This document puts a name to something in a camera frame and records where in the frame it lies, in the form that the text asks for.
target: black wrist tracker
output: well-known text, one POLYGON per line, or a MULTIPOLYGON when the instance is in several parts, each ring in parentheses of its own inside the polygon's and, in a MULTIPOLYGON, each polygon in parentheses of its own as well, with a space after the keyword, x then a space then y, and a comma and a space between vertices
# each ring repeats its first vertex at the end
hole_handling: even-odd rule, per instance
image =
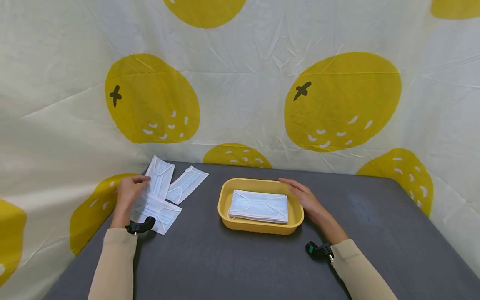
POLYGON ((149 216, 145 219, 145 222, 143 223, 131 222, 130 225, 125 226, 125 229, 128 231, 128 233, 137 235, 137 233, 143 233, 143 232, 149 231, 150 229, 153 228, 153 225, 155 225, 155 218, 152 216, 149 216))
POLYGON ((330 243, 326 243, 318 247, 314 242, 309 241, 305 245, 305 250, 307 251, 308 255, 310 255, 310 257, 313 259, 322 259, 328 256, 330 262, 332 263, 334 260, 334 256, 331 247, 332 245, 330 243))

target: left hand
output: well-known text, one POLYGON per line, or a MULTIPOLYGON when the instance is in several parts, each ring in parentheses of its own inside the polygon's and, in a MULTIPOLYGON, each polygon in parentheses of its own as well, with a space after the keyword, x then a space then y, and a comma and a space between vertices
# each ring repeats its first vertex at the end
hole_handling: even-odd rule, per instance
POLYGON ((130 213, 144 188, 148 186, 150 176, 137 175, 125 177, 119 184, 117 205, 113 211, 113 220, 110 228, 125 228, 130 224, 130 213))

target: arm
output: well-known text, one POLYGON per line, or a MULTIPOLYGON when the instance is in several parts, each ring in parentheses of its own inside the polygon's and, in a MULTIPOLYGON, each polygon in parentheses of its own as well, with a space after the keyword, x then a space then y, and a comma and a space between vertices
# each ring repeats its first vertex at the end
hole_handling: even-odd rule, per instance
POLYGON ((333 216, 318 202, 306 186, 290 179, 279 179, 303 206, 306 215, 322 230, 332 244, 332 266, 343 280, 353 300, 396 300, 382 276, 350 240, 333 216))
POLYGON ((118 188, 117 205, 110 229, 103 239, 88 300, 132 300, 133 257, 137 236, 127 232, 133 203, 147 186, 149 176, 124 178, 118 188))

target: black cross mark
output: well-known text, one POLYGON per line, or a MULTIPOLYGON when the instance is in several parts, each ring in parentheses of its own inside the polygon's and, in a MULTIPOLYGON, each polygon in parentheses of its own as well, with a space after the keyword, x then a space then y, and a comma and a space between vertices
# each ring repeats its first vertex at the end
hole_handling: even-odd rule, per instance
POLYGON ((302 85, 302 86, 297 86, 297 91, 298 93, 295 95, 295 97, 293 98, 293 101, 297 100, 301 95, 304 95, 304 96, 307 96, 308 95, 308 91, 307 91, 307 88, 312 85, 312 82, 311 81, 308 81, 306 84, 302 85))
POLYGON ((117 100, 121 100, 121 95, 119 94, 120 86, 116 85, 113 89, 113 92, 110 93, 110 97, 113 98, 113 107, 117 107, 117 100))

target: yellow orange print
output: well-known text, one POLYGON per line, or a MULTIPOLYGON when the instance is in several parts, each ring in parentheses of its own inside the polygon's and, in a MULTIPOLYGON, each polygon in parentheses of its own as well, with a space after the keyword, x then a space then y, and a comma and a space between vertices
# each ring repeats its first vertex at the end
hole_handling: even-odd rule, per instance
POLYGON ((433 182, 425 166, 413 152, 397 148, 372 159, 357 175, 387 177, 397 181, 427 215, 433 202, 433 182))
POLYGON ((0 287, 15 272, 22 259, 24 227, 27 222, 25 211, 0 199, 0 287))
POLYGON ((478 0, 433 0, 430 9, 439 19, 465 20, 480 17, 478 0))
POLYGON ((221 144, 208 150, 204 156, 204 164, 272 168, 263 154, 237 143, 221 144))
POLYGON ((163 0, 180 20, 199 28, 215 28, 233 19, 246 0, 163 0))
POLYGON ((402 82, 396 67, 381 56, 351 52, 306 69, 285 102, 285 127, 304 149, 329 152, 355 147, 390 120, 402 82))
POLYGON ((134 143, 178 143, 200 124, 197 95, 187 79, 151 54, 115 62, 105 82, 108 110, 134 143))
POLYGON ((70 249, 77 256, 93 237, 117 204, 120 181, 137 174, 119 174, 99 183, 93 193, 80 204, 70 218, 70 249))

